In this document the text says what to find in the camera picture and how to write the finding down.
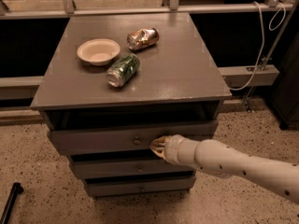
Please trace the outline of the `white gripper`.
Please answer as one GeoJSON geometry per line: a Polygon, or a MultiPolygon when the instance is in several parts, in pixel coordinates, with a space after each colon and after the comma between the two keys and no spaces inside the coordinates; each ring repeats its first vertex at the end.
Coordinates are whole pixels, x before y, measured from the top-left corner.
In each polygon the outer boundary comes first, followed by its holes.
{"type": "Polygon", "coordinates": [[[149,147],[158,157],[174,165],[197,166],[195,153],[199,141],[181,135],[162,136],[154,139],[149,147]]]}

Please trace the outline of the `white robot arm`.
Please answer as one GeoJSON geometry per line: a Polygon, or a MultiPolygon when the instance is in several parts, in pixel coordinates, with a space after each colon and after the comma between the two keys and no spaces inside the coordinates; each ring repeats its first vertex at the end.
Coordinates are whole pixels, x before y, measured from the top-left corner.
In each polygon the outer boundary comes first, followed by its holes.
{"type": "Polygon", "coordinates": [[[237,175],[299,203],[297,164],[250,156],[213,139],[194,141],[178,134],[154,139],[150,149],[171,164],[214,176],[237,175]]]}

